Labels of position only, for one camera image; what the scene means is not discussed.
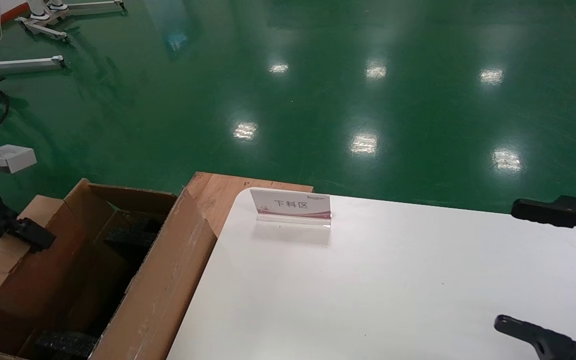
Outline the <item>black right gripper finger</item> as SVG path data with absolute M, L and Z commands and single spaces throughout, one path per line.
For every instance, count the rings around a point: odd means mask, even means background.
M 576 228 L 576 197 L 562 195 L 553 202 L 516 199 L 510 215 L 515 219 L 549 224 L 560 228 Z
M 498 315 L 494 328 L 530 344 L 540 360 L 576 360 L 576 340 L 562 333 L 506 315 Z

